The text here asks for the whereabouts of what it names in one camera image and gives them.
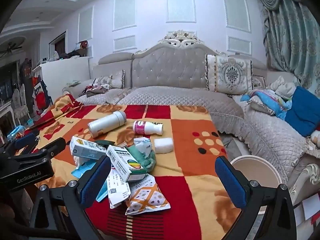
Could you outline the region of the light blue wipes pack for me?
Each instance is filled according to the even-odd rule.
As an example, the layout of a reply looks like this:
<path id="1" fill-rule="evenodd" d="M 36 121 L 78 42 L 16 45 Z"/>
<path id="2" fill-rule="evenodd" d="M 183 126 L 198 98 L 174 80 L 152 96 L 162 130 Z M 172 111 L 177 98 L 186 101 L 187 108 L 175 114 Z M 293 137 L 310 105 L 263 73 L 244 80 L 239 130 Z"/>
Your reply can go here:
<path id="1" fill-rule="evenodd" d="M 88 159 L 80 166 L 77 166 L 76 169 L 74 169 L 71 172 L 71 175 L 73 175 L 75 178 L 80 179 L 86 171 L 91 170 L 93 168 L 96 162 L 96 160 Z M 105 180 L 95 200 L 97 202 L 101 202 L 105 197 L 107 197 L 107 195 L 107 180 Z"/>

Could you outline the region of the tissue pack green label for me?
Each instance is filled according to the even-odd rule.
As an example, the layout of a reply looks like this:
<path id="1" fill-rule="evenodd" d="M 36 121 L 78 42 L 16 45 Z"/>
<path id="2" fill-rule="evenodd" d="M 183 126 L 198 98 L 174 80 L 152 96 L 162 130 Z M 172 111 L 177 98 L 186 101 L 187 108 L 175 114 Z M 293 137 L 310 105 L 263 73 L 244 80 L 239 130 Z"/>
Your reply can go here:
<path id="1" fill-rule="evenodd" d="M 139 137 L 133 140 L 136 149 L 144 155 L 144 157 L 148 158 L 152 151 L 152 143 L 149 138 Z"/>

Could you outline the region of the white medicine box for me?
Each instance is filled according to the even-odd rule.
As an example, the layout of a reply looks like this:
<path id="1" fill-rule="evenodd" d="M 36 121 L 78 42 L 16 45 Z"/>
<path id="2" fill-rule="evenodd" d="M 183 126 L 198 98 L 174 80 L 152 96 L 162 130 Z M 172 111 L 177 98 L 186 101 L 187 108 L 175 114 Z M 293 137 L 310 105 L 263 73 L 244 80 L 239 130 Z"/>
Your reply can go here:
<path id="1" fill-rule="evenodd" d="M 131 197 L 129 184 L 120 177 L 113 166 L 107 177 L 107 192 L 111 209 L 118 207 Z"/>

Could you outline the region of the checkered orange red blanket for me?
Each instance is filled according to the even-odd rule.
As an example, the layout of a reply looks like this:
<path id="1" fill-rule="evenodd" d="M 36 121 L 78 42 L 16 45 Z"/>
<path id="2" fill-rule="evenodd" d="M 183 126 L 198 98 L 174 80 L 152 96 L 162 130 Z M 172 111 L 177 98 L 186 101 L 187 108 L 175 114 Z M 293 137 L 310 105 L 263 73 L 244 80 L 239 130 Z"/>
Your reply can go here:
<path id="1" fill-rule="evenodd" d="M 161 123 L 163 137 L 173 140 L 174 149 L 157 154 L 152 171 L 171 208 L 128 216 L 125 204 L 111 209 L 104 199 L 87 209 L 93 225 L 117 239 L 222 239 L 240 211 L 215 173 L 215 161 L 226 150 L 208 107 L 132 102 L 85 106 L 65 96 L 45 115 L 46 123 L 37 122 L 38 147 L 59 137 L 91 140 L 88 123 L 115 111 L 124 111 L 127 123 L 102 135 L 103 140 L 132 145 L 136 120 Z"/>

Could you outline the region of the rainbow stripe medicine box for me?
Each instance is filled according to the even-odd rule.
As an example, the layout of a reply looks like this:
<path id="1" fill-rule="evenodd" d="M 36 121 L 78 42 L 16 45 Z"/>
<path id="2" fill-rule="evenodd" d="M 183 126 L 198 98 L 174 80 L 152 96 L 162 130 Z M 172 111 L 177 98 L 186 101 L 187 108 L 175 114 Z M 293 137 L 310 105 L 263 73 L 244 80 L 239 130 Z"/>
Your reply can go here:
<path id="1" fill-rule="evenodd" d="M 139 181 L 146 176 L 147 170 L 136 161 L 127 149 L 109 145 L 107 155 L 125 182 Z"/>

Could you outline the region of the dark green snack wrapper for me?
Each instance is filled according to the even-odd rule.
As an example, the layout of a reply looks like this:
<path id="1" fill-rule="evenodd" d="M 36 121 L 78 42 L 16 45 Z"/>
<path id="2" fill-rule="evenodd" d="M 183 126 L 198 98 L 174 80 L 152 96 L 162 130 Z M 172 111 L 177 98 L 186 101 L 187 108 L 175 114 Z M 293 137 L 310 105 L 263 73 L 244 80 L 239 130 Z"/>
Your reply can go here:
<path id="1" fill-rule="evenodd" d="M 109 145 L 114 146 L 115 142 L 114 141 L 109 141 L 109 140 L 96 140 L 95 143 L 100 145 L 101 147 L 108 148 Z"/>

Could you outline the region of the tall white cylinder bottle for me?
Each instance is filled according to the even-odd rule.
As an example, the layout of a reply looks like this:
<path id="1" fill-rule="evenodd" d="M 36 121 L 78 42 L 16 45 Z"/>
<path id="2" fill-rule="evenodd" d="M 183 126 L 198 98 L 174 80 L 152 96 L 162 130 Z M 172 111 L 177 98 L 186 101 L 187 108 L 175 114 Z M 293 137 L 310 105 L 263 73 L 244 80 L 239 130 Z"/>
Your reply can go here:
<path id="1" fill-rule="evenodd" d="M 103 118 L 88 123 L 88 129 L 92 138 L 97 138 L 126 124 L 127 118 L 123 111 L 115 111 Z"/>

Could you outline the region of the white cabinet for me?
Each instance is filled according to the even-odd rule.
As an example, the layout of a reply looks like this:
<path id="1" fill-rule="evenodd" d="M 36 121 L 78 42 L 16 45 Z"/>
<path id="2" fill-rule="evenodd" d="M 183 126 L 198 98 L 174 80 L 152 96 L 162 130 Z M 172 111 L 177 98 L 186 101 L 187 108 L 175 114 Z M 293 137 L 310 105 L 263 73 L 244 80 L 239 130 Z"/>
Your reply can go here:
<path id="1" fill-rule="evenodd" d="M 85 81 L 90 77 L 88 57 L 77 57 L 40 64 L 32 70 L 47 86 L 48 95 L 55 101 L 62 90 L 73 81 Z"/>

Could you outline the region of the white paper sheets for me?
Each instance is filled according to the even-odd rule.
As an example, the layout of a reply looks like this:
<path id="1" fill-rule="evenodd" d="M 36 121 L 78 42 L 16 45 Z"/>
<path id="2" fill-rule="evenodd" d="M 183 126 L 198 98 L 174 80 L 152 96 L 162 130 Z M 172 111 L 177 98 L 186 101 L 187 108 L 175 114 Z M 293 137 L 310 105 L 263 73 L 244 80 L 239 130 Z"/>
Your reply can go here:
<path id="1" fill-rule="evenodd" d="M 294 208 L 296 226 L 315 216 L 319 213 L 319 193 L 303 200 Z"/>

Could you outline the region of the green terry towel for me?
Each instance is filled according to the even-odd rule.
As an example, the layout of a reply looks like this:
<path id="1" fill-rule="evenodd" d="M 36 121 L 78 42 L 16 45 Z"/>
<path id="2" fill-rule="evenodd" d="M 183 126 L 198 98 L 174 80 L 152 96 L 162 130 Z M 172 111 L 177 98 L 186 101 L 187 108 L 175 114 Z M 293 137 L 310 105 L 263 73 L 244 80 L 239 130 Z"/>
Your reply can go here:
<path id="1" fill-rule="evenodd" d="M 131 145 L 126 148 L 130 154 L 142 165 L 144 169 L 147 170 L 148 173 L 152 172 L 156 165 L 156 154 L 154 150 L 151 150 L 150 154 L 146 157 L 143 153 L 137 150 L 135 145 Z"/>

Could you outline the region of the clothes pile on sofa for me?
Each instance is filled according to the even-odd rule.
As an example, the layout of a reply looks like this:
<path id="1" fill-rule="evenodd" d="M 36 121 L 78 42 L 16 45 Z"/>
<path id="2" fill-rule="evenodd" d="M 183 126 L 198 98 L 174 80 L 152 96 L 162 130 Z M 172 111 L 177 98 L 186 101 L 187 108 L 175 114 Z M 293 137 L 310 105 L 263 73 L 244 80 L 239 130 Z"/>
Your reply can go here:
<path id="1" fill-rule="evenodd" d="M 110 85 L 108 83 L 103 83 L 103 81 L 99 79 L 94 79 L 93 83 L 87 86 L 82 93 L 89 98 L 90 96 L 105 94 L 109 89 Z"/>

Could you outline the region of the pink label yogurt bottle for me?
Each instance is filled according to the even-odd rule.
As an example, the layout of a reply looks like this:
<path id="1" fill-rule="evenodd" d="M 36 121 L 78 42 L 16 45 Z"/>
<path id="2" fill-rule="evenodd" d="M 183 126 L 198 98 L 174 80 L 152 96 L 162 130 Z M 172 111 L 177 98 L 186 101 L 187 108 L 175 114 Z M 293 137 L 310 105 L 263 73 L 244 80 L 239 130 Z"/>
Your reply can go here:
<path id="1" fill-rule="evenodd" d="M 163 124 L 154 124 L 148 121 L 137 120 L 133 123 L 133 131 L 141 135 L 162 135 Z"/>

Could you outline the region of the orange white snack bag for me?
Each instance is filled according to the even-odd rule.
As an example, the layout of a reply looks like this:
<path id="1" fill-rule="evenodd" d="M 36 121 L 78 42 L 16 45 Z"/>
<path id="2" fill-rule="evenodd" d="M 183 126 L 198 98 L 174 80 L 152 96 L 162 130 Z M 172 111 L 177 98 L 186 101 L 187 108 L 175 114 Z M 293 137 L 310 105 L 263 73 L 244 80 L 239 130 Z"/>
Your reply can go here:
<path id="1" fill-rule="evenodd" d="M 171 209 L 154 176 L 147 174 L 142 180 L 129 184 L 131 196 L 126 201 L 126 216 Z"/>

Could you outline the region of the beige round trash bin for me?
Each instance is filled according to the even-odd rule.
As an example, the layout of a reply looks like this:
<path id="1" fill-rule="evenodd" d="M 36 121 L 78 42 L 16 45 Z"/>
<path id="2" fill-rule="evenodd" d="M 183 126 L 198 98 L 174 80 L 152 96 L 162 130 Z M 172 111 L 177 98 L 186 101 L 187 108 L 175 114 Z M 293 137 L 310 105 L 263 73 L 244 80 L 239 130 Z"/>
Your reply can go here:
<path id="1" fill-rule="evenodd" d="M 261 157 L 242 155 L 233 159 L 231 164 L 248 180 L 256 180 L 261 186 L 277 188 L 284 183 L 277 169 Z"/>

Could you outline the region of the white green milk carton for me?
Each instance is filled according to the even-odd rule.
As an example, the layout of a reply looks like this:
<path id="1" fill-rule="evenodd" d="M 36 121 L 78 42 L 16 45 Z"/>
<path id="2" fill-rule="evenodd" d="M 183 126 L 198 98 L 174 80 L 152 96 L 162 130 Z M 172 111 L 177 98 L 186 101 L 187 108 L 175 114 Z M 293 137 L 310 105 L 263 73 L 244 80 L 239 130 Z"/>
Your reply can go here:
<path id="1" fill-rule="evenodd" d="M 76 157 L 99 160 L 100 157 L 107 154 L 107 149 L 98 145 L 96 142 L 75 136 L 72 136 L 69 147 L 72 156 Z"/>

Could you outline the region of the blue folded blanket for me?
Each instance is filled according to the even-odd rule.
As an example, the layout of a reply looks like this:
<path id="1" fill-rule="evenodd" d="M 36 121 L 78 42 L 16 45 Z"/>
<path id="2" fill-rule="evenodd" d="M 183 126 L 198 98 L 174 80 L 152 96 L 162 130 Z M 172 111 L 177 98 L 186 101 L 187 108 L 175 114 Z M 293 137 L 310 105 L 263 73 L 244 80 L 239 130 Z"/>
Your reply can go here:
<path id="1" fill-rule="evenodd" d="M 319 126 L 320 100 L 303 87 L 298 86 L 292 96 L 292 106 L 285 121 L 301 136 L 308 137 Z"/>

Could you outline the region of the santa plush toy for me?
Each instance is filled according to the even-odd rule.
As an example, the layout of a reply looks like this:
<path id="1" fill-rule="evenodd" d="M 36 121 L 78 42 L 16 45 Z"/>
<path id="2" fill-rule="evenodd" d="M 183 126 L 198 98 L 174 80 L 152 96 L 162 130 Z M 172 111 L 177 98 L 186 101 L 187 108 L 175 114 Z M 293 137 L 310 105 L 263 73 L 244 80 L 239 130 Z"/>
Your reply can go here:
<path id="1" fill-rule="evenodd" d="M 320 148 L 320 130 L 314 130 L 310 135 L 311 141 Z"/>

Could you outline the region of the small fringed cushion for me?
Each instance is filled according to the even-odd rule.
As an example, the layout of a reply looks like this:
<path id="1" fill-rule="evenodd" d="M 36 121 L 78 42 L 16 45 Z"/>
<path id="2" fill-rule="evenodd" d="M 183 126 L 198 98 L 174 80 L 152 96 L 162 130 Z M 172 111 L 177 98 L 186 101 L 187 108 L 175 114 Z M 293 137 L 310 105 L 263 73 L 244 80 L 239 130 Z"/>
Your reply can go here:
<path id="1" fill-rule="evenodd" d="M 95 83 L 103 89 L 123 89 L 125 86 L 125 70 L 98 77 Z"/>

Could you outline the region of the ornate embroidered cushion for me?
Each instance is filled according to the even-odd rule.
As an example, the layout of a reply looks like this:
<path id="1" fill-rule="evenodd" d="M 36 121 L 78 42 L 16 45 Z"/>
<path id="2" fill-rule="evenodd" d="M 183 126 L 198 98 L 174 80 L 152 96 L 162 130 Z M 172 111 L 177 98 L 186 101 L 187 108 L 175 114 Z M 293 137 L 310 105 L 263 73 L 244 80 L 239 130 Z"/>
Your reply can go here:
<path id="1" fill-rule="evenodd" d="M 209 54 L 205 59 L 205 77 L 209 91 L 243 95 L 253 90 L 251 60 Z"/>

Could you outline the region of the teal patterned curtain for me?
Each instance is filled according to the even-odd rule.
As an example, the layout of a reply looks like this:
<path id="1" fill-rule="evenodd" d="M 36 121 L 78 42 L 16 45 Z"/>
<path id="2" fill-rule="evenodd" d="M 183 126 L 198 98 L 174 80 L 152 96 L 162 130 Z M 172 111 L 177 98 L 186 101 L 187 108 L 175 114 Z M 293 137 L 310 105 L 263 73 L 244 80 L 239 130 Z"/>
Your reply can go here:
<path id="1" fill-rule="evenodd" d="M 302 0 L 258 0 L 269 66 L 319 96 L 319 24 Z"/>

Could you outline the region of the white foam block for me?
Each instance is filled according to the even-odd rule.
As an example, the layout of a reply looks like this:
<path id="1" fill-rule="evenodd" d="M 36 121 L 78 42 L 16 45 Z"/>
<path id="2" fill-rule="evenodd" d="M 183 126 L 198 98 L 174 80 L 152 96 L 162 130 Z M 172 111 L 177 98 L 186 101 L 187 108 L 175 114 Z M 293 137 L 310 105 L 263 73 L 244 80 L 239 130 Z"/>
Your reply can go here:
<path id="1" fill-rule="evenodd" d="M 174 150 L 174 142 L 172 138 L 158 138 L 154 140 L 156 154 L 166 154 Z"/>

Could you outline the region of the colourful striped cloth pile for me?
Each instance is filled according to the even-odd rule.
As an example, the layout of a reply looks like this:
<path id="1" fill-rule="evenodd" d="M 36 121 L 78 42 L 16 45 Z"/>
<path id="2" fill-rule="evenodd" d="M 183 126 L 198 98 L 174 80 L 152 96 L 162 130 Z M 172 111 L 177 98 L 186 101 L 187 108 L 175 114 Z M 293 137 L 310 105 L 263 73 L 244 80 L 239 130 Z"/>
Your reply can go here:
<path id="1" fill-rule="evenodd" d="M 284 99 L 271 89 L 254 89 L 244 94 L 241 102 L 246 102 L 256 111 L 274 115 L 285 120 L 287 112 L 292 107 L 292 99 Z"/>

